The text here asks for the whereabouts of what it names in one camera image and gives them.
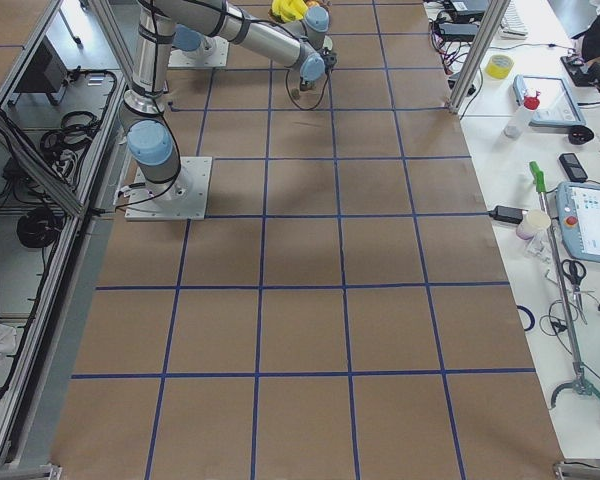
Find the black working gripper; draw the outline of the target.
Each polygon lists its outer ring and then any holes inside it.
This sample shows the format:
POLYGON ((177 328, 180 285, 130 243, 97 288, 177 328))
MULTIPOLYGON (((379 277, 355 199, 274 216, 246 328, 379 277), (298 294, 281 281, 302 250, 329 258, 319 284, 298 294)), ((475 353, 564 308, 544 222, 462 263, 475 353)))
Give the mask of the black working gripper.
POLYGON ((337 53, 328 48, 321 50, 321 58, 324 62, 326 70, 333 70, 337 64, 337 53))

